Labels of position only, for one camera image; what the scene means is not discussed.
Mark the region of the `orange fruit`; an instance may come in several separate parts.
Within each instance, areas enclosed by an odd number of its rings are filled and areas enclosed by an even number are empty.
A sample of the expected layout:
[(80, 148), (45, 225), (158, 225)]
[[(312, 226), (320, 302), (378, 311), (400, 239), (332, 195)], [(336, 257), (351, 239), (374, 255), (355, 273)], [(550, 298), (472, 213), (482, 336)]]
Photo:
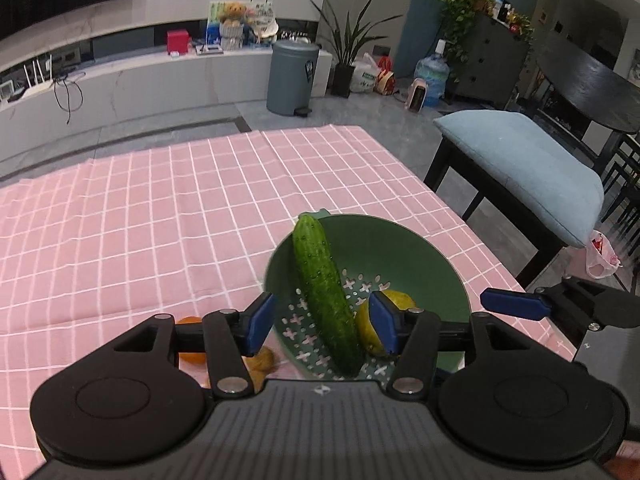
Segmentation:
[(176, 324), (179, 359), (193, 366), (206, 364), (206, 353), (202, 334), (202, 319), (187, 316)]

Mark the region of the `yellow-green lemon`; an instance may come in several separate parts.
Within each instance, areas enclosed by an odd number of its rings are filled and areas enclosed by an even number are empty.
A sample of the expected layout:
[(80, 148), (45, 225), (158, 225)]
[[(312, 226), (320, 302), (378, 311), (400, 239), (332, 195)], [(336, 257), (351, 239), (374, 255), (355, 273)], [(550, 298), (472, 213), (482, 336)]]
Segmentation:
[(401, 311), (417, 308), (405, 292), (393, 289), (372, 292), (355, 314), (359, 340), (367, 354), (380, 359), (396, 356), (401, 339), (408, 333), (408, 322)]

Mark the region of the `green colander bowl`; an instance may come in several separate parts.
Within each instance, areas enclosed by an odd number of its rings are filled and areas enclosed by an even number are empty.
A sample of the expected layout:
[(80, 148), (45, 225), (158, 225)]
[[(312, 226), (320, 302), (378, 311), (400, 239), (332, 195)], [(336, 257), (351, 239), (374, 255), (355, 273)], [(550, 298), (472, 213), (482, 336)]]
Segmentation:
[[(371, 292), (403, 292), (445, 322), (465, 322), (471, 306), (465, 287), (433, 245), (397, 223), (361, 214), (314, 214), (326, 232), (350, 308), (357, 311)], [(300, 376), (340, 380), (319, 338), (296, 272), (292, 237), (269, 260), (264, 289), (278, 300), (273, 331)]]

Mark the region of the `green cucumber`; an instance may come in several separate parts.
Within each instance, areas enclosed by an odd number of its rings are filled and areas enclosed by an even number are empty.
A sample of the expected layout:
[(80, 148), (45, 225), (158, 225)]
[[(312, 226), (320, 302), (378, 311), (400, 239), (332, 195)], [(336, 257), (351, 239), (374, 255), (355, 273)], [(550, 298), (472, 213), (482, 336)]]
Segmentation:
[(300, 289), (317, 333), (334, 368), (356, 377), (366, 357), (326, 231), (312, 214), (301, 214), (292, 241)]

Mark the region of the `light blue cushion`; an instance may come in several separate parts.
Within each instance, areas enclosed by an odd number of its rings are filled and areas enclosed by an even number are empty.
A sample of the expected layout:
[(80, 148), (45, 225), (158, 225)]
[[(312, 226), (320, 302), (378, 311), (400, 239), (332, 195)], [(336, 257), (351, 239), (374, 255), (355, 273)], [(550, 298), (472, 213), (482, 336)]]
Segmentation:
[(600, 177), (536, 122), (505, 110), (460, 110), (434, 125), (564, 244), (588, 244), (604, 200)]

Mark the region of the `black dining chair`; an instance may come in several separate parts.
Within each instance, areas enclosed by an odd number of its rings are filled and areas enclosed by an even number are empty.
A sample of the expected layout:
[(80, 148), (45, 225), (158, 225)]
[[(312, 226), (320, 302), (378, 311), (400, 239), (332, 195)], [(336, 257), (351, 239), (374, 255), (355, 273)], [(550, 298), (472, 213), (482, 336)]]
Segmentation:
[(601, 222), (627, 256), (639, 250), (639, 136), (623, 136), (604, 177), (605, 206)]

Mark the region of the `pink checkered tablecloth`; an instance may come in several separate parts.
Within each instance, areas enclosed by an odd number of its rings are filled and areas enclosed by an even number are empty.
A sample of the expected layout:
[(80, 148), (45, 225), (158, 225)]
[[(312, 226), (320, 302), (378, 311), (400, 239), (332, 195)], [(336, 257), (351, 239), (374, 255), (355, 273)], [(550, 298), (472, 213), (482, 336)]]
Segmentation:
[(97, 160), (1, 192), (1, 469), (42, 463), (30, 398), (157, 312), (241, 309), (305, 211), (370, 214), (425, 237), (471, 304), (515, 278), (405, 165), (355, 126), (254, 131)]

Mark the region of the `black round dining table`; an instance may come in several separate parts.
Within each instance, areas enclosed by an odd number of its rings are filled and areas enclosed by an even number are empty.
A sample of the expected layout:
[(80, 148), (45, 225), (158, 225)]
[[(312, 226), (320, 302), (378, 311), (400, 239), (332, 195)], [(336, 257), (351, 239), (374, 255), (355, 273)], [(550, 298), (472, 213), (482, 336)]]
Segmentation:
[(623, 135), (639, 132), (639, 88), (558, 35), (552, 35), (541, 48), (537, 64), (564, 100), (590, 122), (612, 131), (597, 155), (578, 143), (593, 161), (592, 169), (602, 174)]

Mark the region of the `dark cabinet with holes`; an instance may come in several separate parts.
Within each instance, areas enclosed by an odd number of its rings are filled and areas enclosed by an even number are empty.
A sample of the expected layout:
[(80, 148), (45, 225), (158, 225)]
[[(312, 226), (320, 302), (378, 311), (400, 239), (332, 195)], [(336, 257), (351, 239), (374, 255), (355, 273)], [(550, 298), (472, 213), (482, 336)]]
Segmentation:
[(457, 99), (505, 107), (520, 78), (528, 42), (506, 25), (477, 13), (464, 47), (468, 60), (452, 70), (447, 91)]

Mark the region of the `small white heater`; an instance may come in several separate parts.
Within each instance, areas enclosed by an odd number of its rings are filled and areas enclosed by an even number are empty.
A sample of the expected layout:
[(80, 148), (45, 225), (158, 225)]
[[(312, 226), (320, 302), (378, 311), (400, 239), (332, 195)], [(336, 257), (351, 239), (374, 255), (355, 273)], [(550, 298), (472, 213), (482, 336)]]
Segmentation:
[(425, 79), (414, 78), (408, 90), (405, 109), (409, 112), (420, 113), (428, 97), (428, 90), (430, 90), (430, 86)]

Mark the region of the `grey pedal trash bin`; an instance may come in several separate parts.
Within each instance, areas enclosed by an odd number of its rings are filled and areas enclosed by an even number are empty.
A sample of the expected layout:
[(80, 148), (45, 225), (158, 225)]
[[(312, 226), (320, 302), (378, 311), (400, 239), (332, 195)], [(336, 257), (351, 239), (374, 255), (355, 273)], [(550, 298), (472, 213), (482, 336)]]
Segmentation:
[(307, 117), (320, 49), (316, 44), (278, 40), (272, 46), (267, 110)]

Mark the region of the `red box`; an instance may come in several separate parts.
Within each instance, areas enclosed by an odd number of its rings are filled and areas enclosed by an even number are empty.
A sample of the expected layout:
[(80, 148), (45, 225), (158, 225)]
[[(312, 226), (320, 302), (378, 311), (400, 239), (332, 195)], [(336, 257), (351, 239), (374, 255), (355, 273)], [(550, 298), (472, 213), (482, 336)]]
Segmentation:
[(185, 29), (168, 30), (166, 34), (166, 49), (169, 55), (180, 56), (189, 52), (191, 36)]

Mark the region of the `white wifi router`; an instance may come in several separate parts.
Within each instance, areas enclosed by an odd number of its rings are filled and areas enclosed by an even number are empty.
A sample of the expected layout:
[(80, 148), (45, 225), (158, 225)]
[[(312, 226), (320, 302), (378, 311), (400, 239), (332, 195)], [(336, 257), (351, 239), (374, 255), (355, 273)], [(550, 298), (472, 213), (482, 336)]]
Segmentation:
[(23, 72), (26, 80), (24, 98), (36, 96), (54, 88), (52, 55), (33, 58), (29, 63), (24, 63)]

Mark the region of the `climbing green leafy plant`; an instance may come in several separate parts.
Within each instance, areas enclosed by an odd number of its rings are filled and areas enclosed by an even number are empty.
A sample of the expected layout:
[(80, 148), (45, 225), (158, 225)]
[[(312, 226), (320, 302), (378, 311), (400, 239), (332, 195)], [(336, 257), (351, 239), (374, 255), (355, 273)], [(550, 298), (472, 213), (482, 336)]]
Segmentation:
[(438, 36), (446, 41), (444, 57), (450, 67), (449, 79), (459, 82), (469, 61), (466, 46), (474, 32), (478, 14), (486, 14), (492, 0), (437, 0), (442, 4)]

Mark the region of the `teddy bear toy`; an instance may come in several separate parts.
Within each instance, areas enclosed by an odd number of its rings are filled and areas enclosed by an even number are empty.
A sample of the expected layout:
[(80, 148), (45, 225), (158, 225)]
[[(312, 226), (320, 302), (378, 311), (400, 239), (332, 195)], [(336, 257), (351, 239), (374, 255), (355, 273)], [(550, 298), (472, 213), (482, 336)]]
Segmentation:
[(224, 51), (239, 50), (243, 44), (245, 3), (225, 2), (218, 12), (220, 46)]

